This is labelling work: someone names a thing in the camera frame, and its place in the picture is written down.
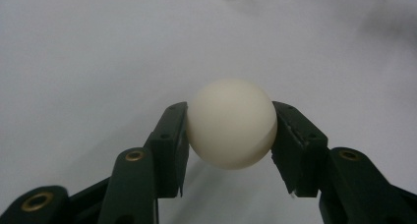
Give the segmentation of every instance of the white table surface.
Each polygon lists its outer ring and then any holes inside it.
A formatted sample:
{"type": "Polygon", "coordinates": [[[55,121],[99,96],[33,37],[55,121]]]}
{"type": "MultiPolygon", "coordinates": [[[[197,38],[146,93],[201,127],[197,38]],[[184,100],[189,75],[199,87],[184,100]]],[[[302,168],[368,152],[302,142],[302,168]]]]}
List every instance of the white table surface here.
{"type": "MultiPolygon", "coordinates": [[[[417,193],[417,0],[0,0],[0,211],[72,195],[142,146],[170,104],[242,78],[417,193]]],[[[323,223],[268,154],[239,171],[191,151],[160,223],[323,223]]]]}

